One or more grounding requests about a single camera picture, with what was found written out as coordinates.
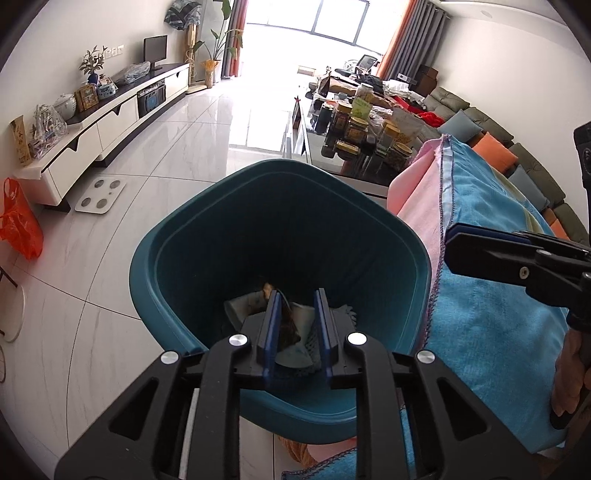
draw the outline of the small plant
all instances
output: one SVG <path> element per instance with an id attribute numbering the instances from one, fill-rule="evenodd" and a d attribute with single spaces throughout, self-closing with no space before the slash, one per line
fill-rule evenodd
<path id="1" fill-rule="evenodd" d="M 82 60 L 79 69 L 80 71 L 84 71 L 85 74 L 92 75 L 97 70 L 103 69 L 103 65 L 105 64 L 105 51 L 107 48 L 103 46 L 103 51 L 99 51 L 96 48 L 97 46 L 95 45 L 92 52 L 86 50 L 86 55 L 84 55 L 84 59 Z"/>
<path id="2" fill-rule="evenodd" d="M 242 33 L 244 32 L 244 30 L 233 28 L 231 30 L 226 30 L 222 34 L 224 23 L 230 18 L 230 15 L 232 15 L 232 7 L 230 7 L 230 0 L 222 1 L 222 13 L 224 21 L 222 22 L 222 27 L 220 28 L 219 33 L 212 30 L 212 34 L 216 39 L 216 44 L 213 48 L 213 53 L 209 50 L 207 45 L 205 45 L 205 42 L 202 40 L 199 40 L 193 47 L 193 52 L 196 53 L 197 50 L 201 48 L 201 46 L 205 45 L 205 48 L 209 52 L 209 59 L 211 61 L 220 61 L 221 56 L 226 50 L 229 50 L 230 55 L 232 55 L 233 59 L 236 59 L 236 57 L 238 56 L 238 49 L 236 47 L 225 47 L 226 37 L 230 32 L 235 32 L 234 37 L 238 39 L 238 45 L 240 46 L 240 48 L 242 48 Z"/>

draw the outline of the potted plant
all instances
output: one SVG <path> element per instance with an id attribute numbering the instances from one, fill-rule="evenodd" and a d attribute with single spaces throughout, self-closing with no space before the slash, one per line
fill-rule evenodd
<path id="1" fill-rule="evenodd" d="M 230 0 L 222 1 L 222 13 L 223 22 L 219 33 L 212 30 L 212 34 L 216 39 L 213 52 L 209 50 L 209 48 L 207 47 L 207 45 L 205 45 L 205 42 L 203 40 L 199 40 L 193 47 L 193 52 L 197 53 L 197 50 L 200 49 L 203 45 L 205 45 L 205 48 L 209 53 L 209 60 L 201 62 L 201 65 L 203 65 L 203 67 L 205 68 L 205 85 L 207 86 L 207 88 L 211 88 L 213 86 L 214 72 L 218 64 L 220 63 L 224 52 L 228 50 L 230 52 L 230 55 L 232 55 L 233 59 L 236 59 L 236 57 L 238 56 L 238 49 L 236 47 L 226 47 L 226 40 L 229 33 L 234 32 L 234 37 L 238 40 L 238 46 L 239 48 L 242 48 L 243 30 L 240 30 L 238 28 L 232 28 L 230 30 L 226 30 L 222 34 L 222 30 L 224 28 L 226 21 L 230 18 L 230 15 L 232 15 L 232 7 L 230 6 Z"/>
<path id="2" fill-rule="evenodd" d="M 89 73 L 88 83 L 94 83 L 95 85 L 99 82 L 99 76 L 96 71 L 103 69 L 103 65 L 105 64 L 105 51 L 107 49 L 103 46 L 103 51 L 99 51 L 96 47 L 97 46 L 95 45 L 92 52 L 86 50 L 86 55 L 84 55 L 84 59 L 82 60 L 79 69 L 80 71 L 84 71 L 85 74 Z"/>

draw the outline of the white tv cabinet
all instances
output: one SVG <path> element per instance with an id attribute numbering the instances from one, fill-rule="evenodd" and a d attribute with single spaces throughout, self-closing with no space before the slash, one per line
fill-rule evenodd
<path id="1" fill-rule="evenodd" d="M 68 133 L 43 158 L 14 172 L 31 202 L 70 211 L 66 193 L 91 165 L 107 167 L 144 128 L 184 97 L 189 64 L 161 65 L 117 94 L 67 121 Z M 142 118 L 138 92 L 164 80 L 166 101 Z"/>

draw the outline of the orange bag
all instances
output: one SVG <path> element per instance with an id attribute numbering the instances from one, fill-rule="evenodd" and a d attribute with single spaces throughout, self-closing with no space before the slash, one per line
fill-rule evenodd
<path id="1" fill-rule="evenodd" d="M 27 260 L 41 255 L 43 232 L 14 179 L 4 180 L 4 214 L 0 219 L 0 240 L 7 240 Z"/>

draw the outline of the plastic bin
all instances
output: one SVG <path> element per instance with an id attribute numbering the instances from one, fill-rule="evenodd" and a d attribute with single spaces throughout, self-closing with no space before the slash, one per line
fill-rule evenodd
<path id="1" fill-rule="evenodd" d="M 313 305 L 348 304 L 357 327 L 409 354 L 424 316 L 430 262 L 415 233 L 364 194 L 293 160 L 267 160 L 216 183 L 154 227 L 129 274 L 140 318 L 166 350 L 199 352 L 235 333 L 225 300 L 264 281 Z M 356 434 L 355 392 L 321 372 L 293 391 L 241 394 L 241 415 L 304 443 Z"/>

